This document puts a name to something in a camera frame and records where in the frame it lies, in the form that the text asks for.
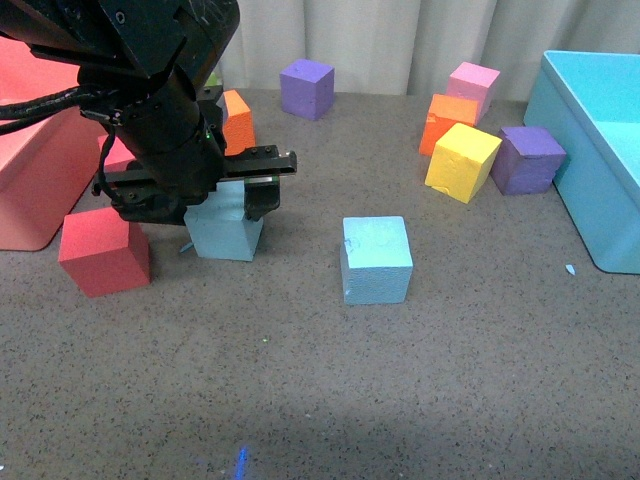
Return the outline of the black gripper finger block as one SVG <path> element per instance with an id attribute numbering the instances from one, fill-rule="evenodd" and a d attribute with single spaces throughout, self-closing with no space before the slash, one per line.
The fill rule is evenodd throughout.
<path id="1" fill-rule="evenodd" d="M 280 178 L 278 176 L 244 180 L 244 212 L 251 221 L 259 221 L 280 206 Z"/>

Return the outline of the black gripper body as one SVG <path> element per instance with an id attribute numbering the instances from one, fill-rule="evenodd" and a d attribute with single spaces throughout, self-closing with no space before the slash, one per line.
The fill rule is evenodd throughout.
<path id="1" fill-rule="evenodd" d="M 225 154 L 222 89 L 191 94 L 168 85 L 122 109 L 119 98 L 112 91 L 91 110 L 107 132 L 92 193 L 106 195 L 125 221 L 181 225 L 187 207 L 203 203 L 221 182 L 297 171 L 295 153 L 275 145 Z M 116 138 L 135 160 L 124 172 L 105 173 Z"/>

